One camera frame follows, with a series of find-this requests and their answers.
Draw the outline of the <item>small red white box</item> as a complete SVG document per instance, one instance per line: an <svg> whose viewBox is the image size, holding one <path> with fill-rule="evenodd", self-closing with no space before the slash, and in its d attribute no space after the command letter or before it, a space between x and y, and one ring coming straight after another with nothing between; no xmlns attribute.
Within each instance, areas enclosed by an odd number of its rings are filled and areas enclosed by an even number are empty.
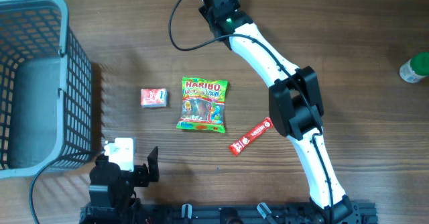
<svg viewBox="0 0 429 224"><path fill-rule="evenodd" d="M143 108L166 107L168 92L166 89L141 89L141 106Z"/></svg>

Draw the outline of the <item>green lid small jar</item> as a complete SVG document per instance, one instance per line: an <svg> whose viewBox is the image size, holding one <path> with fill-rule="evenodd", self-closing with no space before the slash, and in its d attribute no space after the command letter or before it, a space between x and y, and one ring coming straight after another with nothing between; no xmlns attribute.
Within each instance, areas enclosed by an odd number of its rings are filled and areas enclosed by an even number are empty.
<svg viewBox="0 0 429 224"><path fill-rule="evenodd" d="M428 53L422 52L401 66L400 76L408 83L417 83L428 77L428 71Z"/></svg>

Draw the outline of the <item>red Nescafe coffee stick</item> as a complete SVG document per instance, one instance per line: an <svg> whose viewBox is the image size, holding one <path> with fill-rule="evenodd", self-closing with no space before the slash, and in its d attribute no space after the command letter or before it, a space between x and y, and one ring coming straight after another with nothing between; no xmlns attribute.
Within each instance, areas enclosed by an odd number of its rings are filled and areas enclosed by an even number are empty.
<svg viewBox="0 0 429 224"><path fill-rule="evenodd" d="M266 117L262 122L258 123L253 129L240 137L236 142L229 146L229 150L234 156L238 156L247 146L254 142L257 138L263 135L267 130L273 128L273 123L270 117Z"/></svg>

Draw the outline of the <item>Haribo gummy candy bag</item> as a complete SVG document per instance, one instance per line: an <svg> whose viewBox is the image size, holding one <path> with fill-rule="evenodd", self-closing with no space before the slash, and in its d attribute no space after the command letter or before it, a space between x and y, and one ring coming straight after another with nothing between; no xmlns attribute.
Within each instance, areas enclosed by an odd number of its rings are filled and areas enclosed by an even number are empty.
<svg viewBox="0 0 429 224"><path fill-rule="evenodd" d="M182 78L182 113L177 129L225 133L227 80Z"/></svg>

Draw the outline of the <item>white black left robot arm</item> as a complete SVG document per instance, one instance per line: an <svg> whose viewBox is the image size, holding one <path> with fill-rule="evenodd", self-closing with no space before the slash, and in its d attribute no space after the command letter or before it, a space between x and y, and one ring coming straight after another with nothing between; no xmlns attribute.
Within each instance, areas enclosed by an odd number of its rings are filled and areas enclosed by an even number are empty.
<svg viewBox="0 0 429 224"><path fill-rule="evenodd" d="M80 223L152 222L136 197L136 187L147 187L159 180L158 147L147 157L147 163L134 170L121 170L119 165L101 155L90 172L90 202L80 211Z"/></svg>

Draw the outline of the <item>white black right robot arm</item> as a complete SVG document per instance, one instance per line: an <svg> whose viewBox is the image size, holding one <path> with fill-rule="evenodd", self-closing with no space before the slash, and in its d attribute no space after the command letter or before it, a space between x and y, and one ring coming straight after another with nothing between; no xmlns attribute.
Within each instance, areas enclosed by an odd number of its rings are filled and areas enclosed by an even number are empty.
<svg viewBox="0 0 429 224"><path fill-rule="evenodd" d="M294 146L306 174L310 200L325 223L340 223L353 208L326 150L320 87L315 71L286 60L261 34L238 0L202 0L200 12L216 40L246 60L269 91L269 116Z"/></svg>

